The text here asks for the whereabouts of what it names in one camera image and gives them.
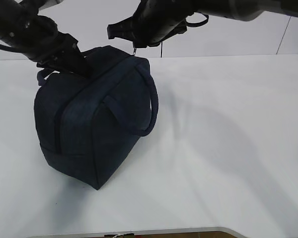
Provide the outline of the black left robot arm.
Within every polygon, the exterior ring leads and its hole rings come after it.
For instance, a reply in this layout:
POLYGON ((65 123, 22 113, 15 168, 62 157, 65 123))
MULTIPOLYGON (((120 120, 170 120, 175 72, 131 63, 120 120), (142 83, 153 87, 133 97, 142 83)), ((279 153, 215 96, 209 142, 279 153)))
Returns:
POLYGON ((59 0, 0 0, 0 50, 23 54, 39 68, 89 77, 91 66, 78 41, 58 30, 57 24, 39 11, 59 0))

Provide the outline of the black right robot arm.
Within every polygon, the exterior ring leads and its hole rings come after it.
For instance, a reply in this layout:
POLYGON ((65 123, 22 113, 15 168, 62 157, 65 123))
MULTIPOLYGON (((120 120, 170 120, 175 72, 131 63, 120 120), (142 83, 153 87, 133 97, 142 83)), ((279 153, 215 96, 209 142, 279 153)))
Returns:
POLYGON ((108 25, 107 35, 134 48, 156 47, 188 27, 207 24, 210 16, 251 21, 264 11, 298 18, 298 0, 142 0, 131 17, 108 25))

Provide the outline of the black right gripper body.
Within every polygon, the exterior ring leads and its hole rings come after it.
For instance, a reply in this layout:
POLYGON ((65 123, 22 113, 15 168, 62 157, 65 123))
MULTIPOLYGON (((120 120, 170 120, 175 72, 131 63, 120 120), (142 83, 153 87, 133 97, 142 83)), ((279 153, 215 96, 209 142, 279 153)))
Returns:
POLYGON ((121 38, 135 48, 157 47, 172 36, 187 31, 187 0, 142 0, 135 13, 118 23, 109 24, 109 39, 121 38))

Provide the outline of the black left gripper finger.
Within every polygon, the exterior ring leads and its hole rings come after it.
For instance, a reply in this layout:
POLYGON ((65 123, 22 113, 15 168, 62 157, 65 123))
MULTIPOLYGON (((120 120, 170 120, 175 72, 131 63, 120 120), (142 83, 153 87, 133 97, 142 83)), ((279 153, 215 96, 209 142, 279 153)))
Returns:
POLYGON ((78 46, 70 46, 57 53, 57 65, 69 65, 77 63, 86 63, 86 78, 92 74, 92 67, 79 50, 78 46))
POLYGON ((43 64, 43 78, 52 74, 54 71, 59 73, 68 73, 75 76, 86 78, 86 63, 77 63, 69 65, 53 65, 50 63, 43 64))

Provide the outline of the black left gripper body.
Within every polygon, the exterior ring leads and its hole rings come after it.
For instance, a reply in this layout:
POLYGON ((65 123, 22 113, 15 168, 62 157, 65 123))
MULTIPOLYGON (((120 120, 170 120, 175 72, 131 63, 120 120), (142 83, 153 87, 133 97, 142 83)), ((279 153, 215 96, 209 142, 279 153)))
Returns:
POLYGON ((31 30, 39 33, 39 39, 27 52, 27 57, 43 68, 43 64, 57 65, 57 53, 66 47, 77 46, 78 40, 68 33, 58 30, 57 24, 46 16, 38 15, 30 24, 31 30))

